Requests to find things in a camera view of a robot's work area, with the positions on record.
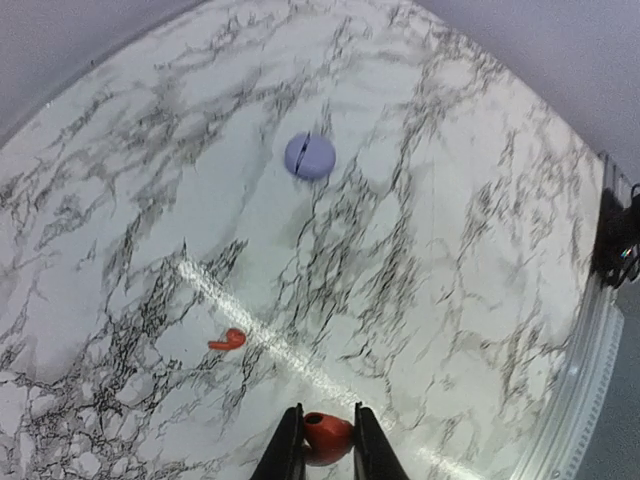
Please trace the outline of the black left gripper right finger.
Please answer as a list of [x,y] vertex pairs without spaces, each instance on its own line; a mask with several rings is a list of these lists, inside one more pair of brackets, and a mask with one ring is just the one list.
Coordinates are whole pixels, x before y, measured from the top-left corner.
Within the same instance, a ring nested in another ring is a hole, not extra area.
[[373,410],[355,405],[354,478],[356,480],[408,480]]

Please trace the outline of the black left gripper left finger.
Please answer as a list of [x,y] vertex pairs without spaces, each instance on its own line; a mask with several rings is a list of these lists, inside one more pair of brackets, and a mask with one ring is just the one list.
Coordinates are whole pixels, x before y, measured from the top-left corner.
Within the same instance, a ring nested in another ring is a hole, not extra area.
[[305,480],[304,420],[300,403],[285,410],[253,480]]

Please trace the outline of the purple charging case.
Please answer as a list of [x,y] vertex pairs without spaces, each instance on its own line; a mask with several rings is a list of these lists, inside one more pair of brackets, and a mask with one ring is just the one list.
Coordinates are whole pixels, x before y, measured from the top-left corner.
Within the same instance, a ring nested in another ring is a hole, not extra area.
[[284,150],[285,168],[308,181],[327,177],[336,164],[336,150],[330,140],[311,132],[292,137]]

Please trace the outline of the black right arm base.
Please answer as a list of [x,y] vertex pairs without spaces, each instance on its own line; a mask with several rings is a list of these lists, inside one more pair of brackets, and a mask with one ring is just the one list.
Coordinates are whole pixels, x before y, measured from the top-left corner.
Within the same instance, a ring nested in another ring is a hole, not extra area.
[[607,188],[594,244],[592,270],[602,282],[617,289],[639,278],[639,184],[631,188],[631,204],[624,207]]

